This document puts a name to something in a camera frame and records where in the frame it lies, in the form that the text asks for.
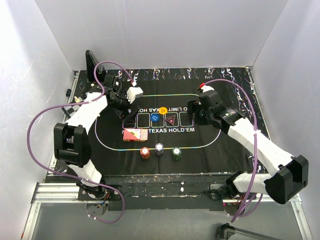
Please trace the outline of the triangular dealer button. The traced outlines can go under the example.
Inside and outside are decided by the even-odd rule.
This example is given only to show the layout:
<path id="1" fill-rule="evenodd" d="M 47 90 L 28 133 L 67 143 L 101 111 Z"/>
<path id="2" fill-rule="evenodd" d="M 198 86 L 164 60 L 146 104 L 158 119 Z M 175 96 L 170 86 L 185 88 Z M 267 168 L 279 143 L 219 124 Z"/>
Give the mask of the triangular dealer button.
<path id="1" fill-rule="evenodd" d="M 176 115 L 167 116 L 165 119 L 165 124 L 168 124 L 170 127 L 177 127 L 178 124 L 176 122 Z"/>

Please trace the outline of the blue small blind button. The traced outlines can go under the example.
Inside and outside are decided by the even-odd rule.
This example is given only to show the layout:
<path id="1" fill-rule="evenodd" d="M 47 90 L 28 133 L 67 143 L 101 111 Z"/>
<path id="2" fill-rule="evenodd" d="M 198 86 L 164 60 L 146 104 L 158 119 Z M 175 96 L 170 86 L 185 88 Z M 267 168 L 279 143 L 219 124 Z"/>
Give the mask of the blue small blind button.
<path id="1" fill-rule="evenodd" d="M 158 122 L 159 119 L 160 119 L 160 116 L 159 116 L 157 113 L 152 113 L 152 114 L 150 115 L 150 120 L 151 120 L 152 122 Z"/>

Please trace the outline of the yellow big blind button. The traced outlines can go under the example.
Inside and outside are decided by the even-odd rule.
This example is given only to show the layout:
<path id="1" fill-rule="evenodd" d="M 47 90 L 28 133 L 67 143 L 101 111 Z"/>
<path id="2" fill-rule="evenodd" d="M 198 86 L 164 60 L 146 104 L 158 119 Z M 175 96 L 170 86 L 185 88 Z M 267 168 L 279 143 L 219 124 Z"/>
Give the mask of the yellow big blind button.
<path id="1" fill-rule="evenodd" d="M 160 107 L 158 111 L 161 115 L 165 115 L 167 114 L 168 109 L 166 107 Z"/>

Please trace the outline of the red poker chip stack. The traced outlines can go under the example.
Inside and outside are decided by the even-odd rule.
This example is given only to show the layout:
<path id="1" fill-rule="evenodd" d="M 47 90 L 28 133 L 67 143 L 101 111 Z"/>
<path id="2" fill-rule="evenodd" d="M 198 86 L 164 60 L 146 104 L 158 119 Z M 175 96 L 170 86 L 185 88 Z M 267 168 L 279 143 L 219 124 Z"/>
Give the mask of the red poker chip stack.
<path id="1" fill-rule="evenodd" d="M 140 149 L 140 155 L 143 159 L 147 160 L 150 157 L 150 150 L 148 147 L 142 147 Z"/>

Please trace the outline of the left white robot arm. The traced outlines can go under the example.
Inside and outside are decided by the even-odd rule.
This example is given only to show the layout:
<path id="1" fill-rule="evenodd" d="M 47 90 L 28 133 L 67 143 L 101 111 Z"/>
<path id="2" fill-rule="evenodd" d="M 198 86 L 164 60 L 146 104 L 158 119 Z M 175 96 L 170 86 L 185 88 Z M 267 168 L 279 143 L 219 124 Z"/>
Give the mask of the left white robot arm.
<path id="1" fill-rule="evenodd" d="M 106 108 L 114 109 L 123 123 L 133 120 L 139 107 L 135 100 L 144 94 L 136 83 L 128 88 L 115 76 L 106 75 L 101 85 L 93 83 L 79 109 L 65 122 L 54 126 L 54 156 L 66 163 L 95 200 L 106 196 L 106 187 L 101 184 L 102 174 L 91 161 L 92 148 L 88 137 L 96 118 Z"/>

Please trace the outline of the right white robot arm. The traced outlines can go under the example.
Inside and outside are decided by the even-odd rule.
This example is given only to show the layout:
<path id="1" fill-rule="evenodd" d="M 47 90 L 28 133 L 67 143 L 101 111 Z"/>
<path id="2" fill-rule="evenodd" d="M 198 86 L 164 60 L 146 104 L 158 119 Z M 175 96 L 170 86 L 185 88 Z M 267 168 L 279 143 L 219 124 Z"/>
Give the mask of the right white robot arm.
<path id="1" fill-rule="evenodd" d="M 239 172 L 226 180 L 226 192 L 237 199 L 247 190 L 266 194 L 278 204 L 287 203 L 308 185 L 309 162 L 302 156 L 286 152 L 259 130 L 245 115 L 233 107 L 225 107 L 219 94 L 201 90 L 197 100 L 187 102 L 187 122 L 200 126 L 212 125 L 245 147 L 267 169 L 251 183 L 252 174 Z"/>

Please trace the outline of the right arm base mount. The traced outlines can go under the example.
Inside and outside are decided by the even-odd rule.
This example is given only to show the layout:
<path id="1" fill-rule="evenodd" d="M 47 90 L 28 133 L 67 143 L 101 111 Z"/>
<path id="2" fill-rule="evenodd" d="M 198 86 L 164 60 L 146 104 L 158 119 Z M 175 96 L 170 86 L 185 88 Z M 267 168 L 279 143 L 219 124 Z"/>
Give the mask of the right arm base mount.
<path id="1" fill-rule="evenodd" d="M 222 202 L 224 211 L 234 215 L 244 201 L 245 193 L 231 193 L 226 184 L 210 184 L 207 190 L 201 192 L 212 201 Z"/>

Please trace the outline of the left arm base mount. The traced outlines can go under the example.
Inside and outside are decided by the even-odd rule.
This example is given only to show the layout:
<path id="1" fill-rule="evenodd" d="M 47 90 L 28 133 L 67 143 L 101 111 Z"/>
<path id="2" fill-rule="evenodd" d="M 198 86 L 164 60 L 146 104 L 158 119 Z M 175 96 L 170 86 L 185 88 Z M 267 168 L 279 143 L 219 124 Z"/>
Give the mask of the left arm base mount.
<path id="1" fill-rule="evenodd" d="M 86 211 L 89 217 L 102 217 L 107 211 L 120 211 L 123 213 L 123 200 L 119 192 L 122 191 L 120 185 L 111 185 L 113 189 L 101 186 L 86 186 L 80 182 L 79 201 L 86 202 Z"/>

